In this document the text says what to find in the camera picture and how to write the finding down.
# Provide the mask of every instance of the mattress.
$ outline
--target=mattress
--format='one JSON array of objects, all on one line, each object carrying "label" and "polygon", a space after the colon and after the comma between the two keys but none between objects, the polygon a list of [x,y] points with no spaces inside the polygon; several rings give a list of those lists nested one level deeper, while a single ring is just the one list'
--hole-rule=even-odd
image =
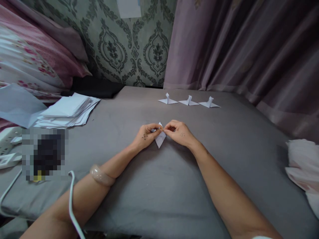
[{"label": "mattress", "polygon": [[[164,104],[170,98],[221,108]],[[84,126],[68,131],[65,170],[83,178],[92,164],[103,164],[128,146],[143,124],[185,122],[192,133],[236,180],[284,238],[316,238],[319,223],[304,192],[289,180],[285,142],[279,131],[243,97],[222,92],[124,87],[101,100]],[[19,166],[0,172],[0,193]],[[2,209],[35,220],[68,190],[71,178],[31,183],[20,176]],[[166,137],[153,142],[116,180],[87,230],[116,231],[151,238],[230,238],[191,152]]]}]

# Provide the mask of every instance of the green patterned wallpaper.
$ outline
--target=green patterned wallpaper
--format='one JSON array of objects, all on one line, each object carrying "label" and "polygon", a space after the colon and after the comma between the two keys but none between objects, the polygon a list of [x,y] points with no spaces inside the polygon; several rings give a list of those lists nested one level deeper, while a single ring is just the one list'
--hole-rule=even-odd
[{"label": "green patterned wallpaper", "polygon": [[141,18],[121,19],[116,0],[22,0],[82,37],[95,77],[163,86],[176,0],[140,0]]}]

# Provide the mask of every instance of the person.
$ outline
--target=person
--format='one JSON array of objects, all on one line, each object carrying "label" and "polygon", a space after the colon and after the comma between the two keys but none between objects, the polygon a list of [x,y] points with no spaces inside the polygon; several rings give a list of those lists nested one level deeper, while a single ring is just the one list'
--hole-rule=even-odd
[{"label": "person", "polygon": [[[195,156],[213,204],[232,238],[282,238],[183,122],[172,120],[164,129],[155,123],[141,126],[133,142],[103,164],[100,170],[116,179],[129,162],[163,131],[175,142],[186,146]],[[90,219],[109,190],[110,187],[96,181],[90,174],[74,186],[73,213],[80,227]],[[46,210],[21,238],[76,238],[77,231],[68,212],[69,194],[70,190]]]}]

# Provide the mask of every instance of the wrist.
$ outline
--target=wrist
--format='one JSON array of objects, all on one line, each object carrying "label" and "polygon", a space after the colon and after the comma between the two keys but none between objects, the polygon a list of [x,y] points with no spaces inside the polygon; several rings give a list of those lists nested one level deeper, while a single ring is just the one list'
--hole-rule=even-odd
[{"label": "wrist", "polygon": [[199,148],[202,148],[204,147],[203,144],[198,141],[197,139],[195,139],[194,141],[192,141],[188,146],[187,148],[191,151],[191,152],[194,152],[196,151],[197,149]]},{"label": "wrist", "polygon": [[132,142],[129,146],[127,146],[127,149],[138,154],[139,152],[142,151],[143,148],[139,144]]}]

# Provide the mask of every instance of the white cable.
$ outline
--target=white cable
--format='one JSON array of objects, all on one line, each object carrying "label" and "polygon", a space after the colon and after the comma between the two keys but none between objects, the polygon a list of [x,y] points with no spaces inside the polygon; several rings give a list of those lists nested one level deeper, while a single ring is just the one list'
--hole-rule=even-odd
[{"label": "white cable", "polygon": [[69,172],[69,174],[71,173],[72,175],[72,181],[71,181],[71,186],[70,186],[70,197],[69,197],[69,214],[70,214],[70,217],[71,217],[71,220],[72,220],[72,223],[75,227],[75,229],[77,230],[77,233],[79,234],[80,238],[81,239],[85,239],[85,236],[80,228],[80,225],[78,224],[74,214],[73,214],[73,210],[72,210],[72,198],[73,198],[73,185],[74,185],[74,179],[75,179],[75,176],[74,176],[74,172],[71,170]]},{"label": "white cable", "polygon": [[15,183],[15,181],[18,179],[18,177],[20,176],[21,173],[22,173],[22,169],[20,170],[20,172],[18,172],[18,174],[16,175],[14,180],[11,182],[9,187],[4,191],[4,193],[2,194],[2,196],[0,198],[0,214],[4,215],[6,217],[16,217],[16,216],[12,216],[12,215],[6,214],[4,211],[2,211],[1,204],[2,204],[2,201],[4,200],[4,198],[6,197],[7,193],[10,191],[12,185]]},{"label": "white cable", "polygon": [[[18,179],[18,177],[21,175],[22,173],[22,169],[20,170],[20,172],[15,176],[15,178],[13,179],[13,181],[11,182],[11,184],[9,185],[9,187],[4,191],[4,193],[2,194],[1,198],[0,198],[0,214],[6,216],[6,217],[16,217],[14,215],[9,215],[7,213],[5,213],[4,211],[2,211],[1,209],[1,204],[2,204],[2,201],[4,200],[4,198],[6,197],[7,193],[10,191],[12,185],[16,182],[16,180]],[[77,230],[79,236],[81,239],[85,239],[85,236],[80,228],[80,225],[78,224],[74,214],[73,214],[73,210],[72,210],[72,198],[73,198],[73,186],[74,186],[74,179],[75,179],[75,176],[74,176],[74,172],[73,171],[70,171],[69,174],[71,173],[72,175],[72,181],[71,181],[71,186],[70,186],[70,197],[69,197],[69,214],[70,214],[70,217],[71,217],[71,220],[72,220],[72,223],[75,227],[75,229]]]}]

